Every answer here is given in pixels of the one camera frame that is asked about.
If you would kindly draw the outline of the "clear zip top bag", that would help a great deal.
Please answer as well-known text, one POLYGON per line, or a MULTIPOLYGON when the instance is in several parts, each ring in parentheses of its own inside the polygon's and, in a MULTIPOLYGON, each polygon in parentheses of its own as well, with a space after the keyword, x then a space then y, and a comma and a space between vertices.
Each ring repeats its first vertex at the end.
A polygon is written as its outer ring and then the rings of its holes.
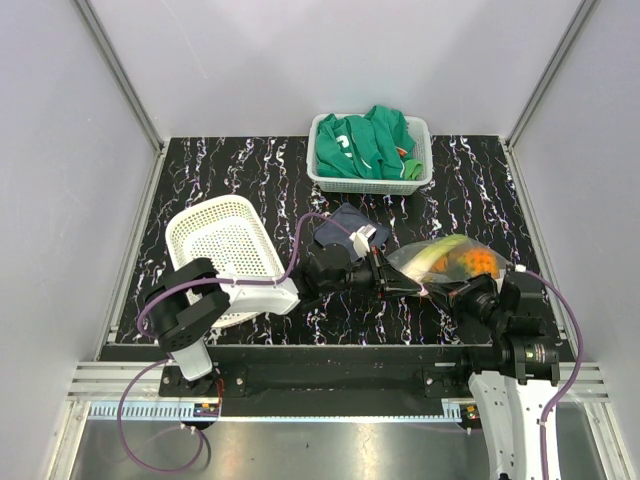
POLYGON ((501 288, 511 263, 490 247, 462 234, 414 242, 387 257, 398 271, 420 285, 414 296, 429 295, 432 285, 466 281, 489 274, 501 288))

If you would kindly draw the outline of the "fake green onion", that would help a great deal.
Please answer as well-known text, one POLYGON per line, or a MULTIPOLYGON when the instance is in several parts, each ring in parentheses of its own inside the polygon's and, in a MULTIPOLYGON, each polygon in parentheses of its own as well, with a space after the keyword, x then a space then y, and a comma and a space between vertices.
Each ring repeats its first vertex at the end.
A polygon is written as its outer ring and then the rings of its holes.
POLYGON ((455 234, 411 245, 415 254, 412 255, 402 267, 405 274, 424 275, 431 271, 432 267, 442 258, 457 247, 470 243, 470 239, 464 235, 455 234))

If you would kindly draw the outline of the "fake pineapple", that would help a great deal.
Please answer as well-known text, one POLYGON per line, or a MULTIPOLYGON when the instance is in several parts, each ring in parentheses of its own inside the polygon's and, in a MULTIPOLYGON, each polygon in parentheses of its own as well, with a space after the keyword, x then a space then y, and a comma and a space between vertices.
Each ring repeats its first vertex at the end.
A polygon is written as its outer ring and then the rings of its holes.
POLYGON ((487 247, 457 247, 442 257, 431 269, 431 273, 445 275, 459 281, 488 274, 497 279, 500 266, 497 255, 487 247))

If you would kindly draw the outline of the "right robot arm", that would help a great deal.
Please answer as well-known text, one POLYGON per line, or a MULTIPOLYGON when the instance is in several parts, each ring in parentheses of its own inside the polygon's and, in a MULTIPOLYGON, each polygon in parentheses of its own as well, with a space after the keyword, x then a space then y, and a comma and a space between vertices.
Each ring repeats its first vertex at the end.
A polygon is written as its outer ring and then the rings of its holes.
POLYGON ((467 353, 448 378, 479 410, 493 479, 558 479, 556 414, 560 361, 541 317, 523 312, 526 292, 508 274, 430 283, 431 300, 452 319, 486 327, 488 353, 467 353))

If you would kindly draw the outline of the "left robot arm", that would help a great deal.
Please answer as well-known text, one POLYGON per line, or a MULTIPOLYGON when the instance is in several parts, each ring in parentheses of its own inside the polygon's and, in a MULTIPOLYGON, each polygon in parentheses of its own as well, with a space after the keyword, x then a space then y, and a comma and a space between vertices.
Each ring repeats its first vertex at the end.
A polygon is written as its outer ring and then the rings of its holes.
POLYGON ((342 291, 376 300, 426 292, 394 267, 379 248, 373 246, 353 260, 345 246, 330 244, 312 250, 283 278, 223 278, 210 259, 193 260, 152 288, 139 321, 177 363, 181 384, 193 395, 203 396, 216 382, 204 335, 217 320, 251 312, 287 315, 308 311, 324 296, 342 291))

